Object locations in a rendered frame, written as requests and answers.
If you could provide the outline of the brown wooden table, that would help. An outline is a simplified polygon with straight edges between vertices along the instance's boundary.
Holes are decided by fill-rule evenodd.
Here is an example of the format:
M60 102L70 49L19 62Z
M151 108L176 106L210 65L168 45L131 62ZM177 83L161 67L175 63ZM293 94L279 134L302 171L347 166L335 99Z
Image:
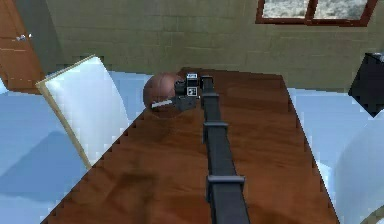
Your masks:
M251 224L339 224L283 78L210 74ZM144 111L41 224L211 224L203 120Z

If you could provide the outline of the red-brown framed window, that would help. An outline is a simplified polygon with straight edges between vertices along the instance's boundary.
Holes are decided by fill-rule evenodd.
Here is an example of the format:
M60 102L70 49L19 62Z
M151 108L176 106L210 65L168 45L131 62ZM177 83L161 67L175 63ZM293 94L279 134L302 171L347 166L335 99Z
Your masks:
M256 24L366 27L379 0L258 0Z

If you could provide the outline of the brown wooden room door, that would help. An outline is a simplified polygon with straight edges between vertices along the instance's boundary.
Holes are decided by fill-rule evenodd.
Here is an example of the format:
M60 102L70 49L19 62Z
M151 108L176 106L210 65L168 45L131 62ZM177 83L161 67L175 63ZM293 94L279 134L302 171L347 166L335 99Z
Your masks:
M39 95L36 83L45 74L31 39L16 40L22 34L28 35L15 0L0 0L0 79L10 91Z

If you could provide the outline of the white chair with wooden frame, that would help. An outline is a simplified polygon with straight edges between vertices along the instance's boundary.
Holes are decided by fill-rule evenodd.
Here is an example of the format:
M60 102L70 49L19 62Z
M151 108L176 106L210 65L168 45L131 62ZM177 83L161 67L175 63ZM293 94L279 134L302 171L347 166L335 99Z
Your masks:
M351 140L333 169L340 224L384 219L384 109Z
M114 81L95 55L55 72L36 87L86 168L100 160L131 124Z

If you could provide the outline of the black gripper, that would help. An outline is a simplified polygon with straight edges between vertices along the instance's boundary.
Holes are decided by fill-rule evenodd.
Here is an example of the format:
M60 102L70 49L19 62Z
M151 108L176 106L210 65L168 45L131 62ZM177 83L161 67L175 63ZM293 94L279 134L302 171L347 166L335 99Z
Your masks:
M196 107L198 99L198 88L196 80L177 80L174 84L175 97L174 105L180 111L190 110ZM154 102L151 108L158 108L166 105L172 105L171 99Z

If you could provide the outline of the brown basketball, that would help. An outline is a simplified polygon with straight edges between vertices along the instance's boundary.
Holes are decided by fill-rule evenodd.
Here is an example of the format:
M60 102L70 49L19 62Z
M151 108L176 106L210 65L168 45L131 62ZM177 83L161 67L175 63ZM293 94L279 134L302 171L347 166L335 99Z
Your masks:
M152 104L168 100L175 96L174 84L181 80L176 73L159 73L152 76L143 89L143 103L145 107L158 117L174 117L179 111L173 105L153 108Z

